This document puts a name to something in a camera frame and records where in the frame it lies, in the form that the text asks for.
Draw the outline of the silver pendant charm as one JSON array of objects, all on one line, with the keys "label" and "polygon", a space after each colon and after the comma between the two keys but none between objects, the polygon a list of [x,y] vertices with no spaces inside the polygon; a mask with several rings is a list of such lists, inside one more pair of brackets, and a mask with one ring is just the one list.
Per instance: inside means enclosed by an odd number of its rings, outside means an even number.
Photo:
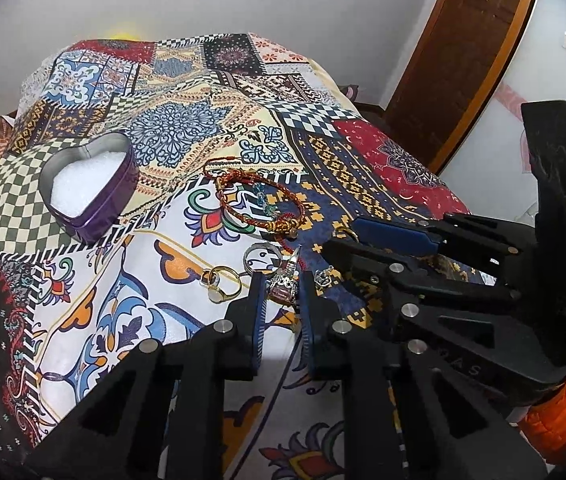
[{"label": "silver pendant charm", "polygon": [[298,279],[300,274],[299,251],[297,247],[284,257],[280,266],[269,279],[268,298],[277,304],[294,307],[297,305]]}]

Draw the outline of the purple heart-shaped tin box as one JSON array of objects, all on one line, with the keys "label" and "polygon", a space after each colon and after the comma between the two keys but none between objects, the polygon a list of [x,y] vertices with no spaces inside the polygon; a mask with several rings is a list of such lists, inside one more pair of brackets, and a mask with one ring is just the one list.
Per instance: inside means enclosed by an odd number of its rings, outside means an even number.
[{"label": "purple heart-shaped tin box", "polygon": [[42,167],[38,191],[64,230],[92,245],[123,213],[139,175],[131,141],[115,131],[54,154]]}]

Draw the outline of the white sliding wardrobe door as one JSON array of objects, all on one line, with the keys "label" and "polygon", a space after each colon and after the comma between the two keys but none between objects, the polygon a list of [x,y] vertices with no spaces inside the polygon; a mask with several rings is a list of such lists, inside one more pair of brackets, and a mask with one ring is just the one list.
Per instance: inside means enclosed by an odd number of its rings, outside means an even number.
[{"label": "white sliding wardrobe door", "polygon": [[566,0],[536,0],[504,76],[440,177],[473,214],[533,224],[525,102],[566,101]]}]

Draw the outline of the colourful patchwork bedspread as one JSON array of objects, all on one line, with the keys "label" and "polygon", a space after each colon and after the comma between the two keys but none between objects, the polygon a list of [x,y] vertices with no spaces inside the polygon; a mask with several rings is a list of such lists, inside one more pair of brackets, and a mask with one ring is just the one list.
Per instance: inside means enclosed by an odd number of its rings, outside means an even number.
[{"label": "colourful patchwork bedspread", "polygon": [[[138,184],[85,245],[48,211],[38,177],[63,148],[115,131]],[[321,292],[368,326],[379,300],[337,284],[323,243],[360,216],[414,224],[463,208],[318,64],[266,38],[67,47],[0,128],[0,472],[17,472],[141,342],[192,338],[252,270],[297,247]]]}]

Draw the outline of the brown wooden door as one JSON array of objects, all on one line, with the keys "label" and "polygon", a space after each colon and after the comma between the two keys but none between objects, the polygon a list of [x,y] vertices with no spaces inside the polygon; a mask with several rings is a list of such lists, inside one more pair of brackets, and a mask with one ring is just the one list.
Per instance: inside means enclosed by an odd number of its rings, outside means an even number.
[{"label": "brown wooden door", "polygon": [[391,137],[438,172],[494,90],[533,0],[436,0],[391,97]]}]

